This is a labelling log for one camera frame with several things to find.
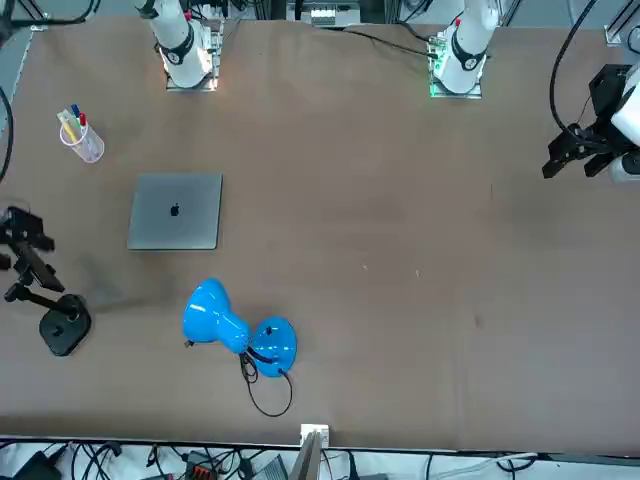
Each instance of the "stand base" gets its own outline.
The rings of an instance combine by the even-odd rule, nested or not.
[[[51,353],[58,357],[66,357],[89,333],[91,316],[82,298],[77,295],[63,295],[57,303],[77,309],[78,316],[70,319],[64,313],[49,310],[40,320],[40,335]]]
[[[282,317],[269,317],[256,328],[251,348],[266,358],[276,358],[273,363],[264,363],[254,358],[256,368],[265,377],[280,377],[281,372],[291,370],[298,342],[291,324]]]

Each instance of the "black stand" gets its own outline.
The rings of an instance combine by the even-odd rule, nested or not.
[[[20,300],[49,309],[40,320],[40,335],[51,353],[59,357],[66,357],[73,352],[91,329],[91,316],[82,298],[77,295],[63,295],[54,302],[15,283],[4,298],[7,302]]]
[[[53,239],[44,234],[42,219],[17,207],[9,207],[0,218],[0,244],[6,244],[17,260],[13,268],[18,281],[5,293],[7,302],[20,300],[48,308],[40,320],[40,335],[54,355],[65,357],[78,346],[91,328],[91,316],[78,295],[63,295],[57,301],[31,292],[34,280],[42,288],[64,292],[56,271],[45,264],[33,247],[53,251]],[[0,270],[11,268],[11,258],[0,254]]]

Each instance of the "lamp shade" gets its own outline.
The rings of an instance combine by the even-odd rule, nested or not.
[[[231,311],[231,302],[222,283],[205,280],[187,302],[182,322],[184,336],[194,343],[222,342],[233,353],[249,347],[251,329]]]

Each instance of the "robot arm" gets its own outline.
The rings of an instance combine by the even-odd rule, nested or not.
[[[188,21],[180,0],[134,0],[134,5],[149,21],[165,69],[178,87],[194,87],[211,73],[210,29],[198,20]]]
[[[471,91],[482,74],[487,47],[500,22],[496,2],[465,0],[462,14],[441,34],[447,40],[447,51],[435,75],[452,93]]]
[[[573,123],[549,144],[544,178],[567,163],[590,158],[587,177],[609,167],[614,181],[640,180],[640,63],[605,65],[589,83],[596,120],[586,128]]]

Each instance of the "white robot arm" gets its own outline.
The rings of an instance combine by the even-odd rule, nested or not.
[[[211,73],[207,52],[211,32],[198,20],[187,20],[180,0],[134,0],[134,4],[149,20],[167,73],[178,87],[194,87]]]
[[[464,94],[476,85],[493,32],[500,22],[497,0],[465,0],[465,8],[440,35],[447,51],[435,76],[452,93]]]

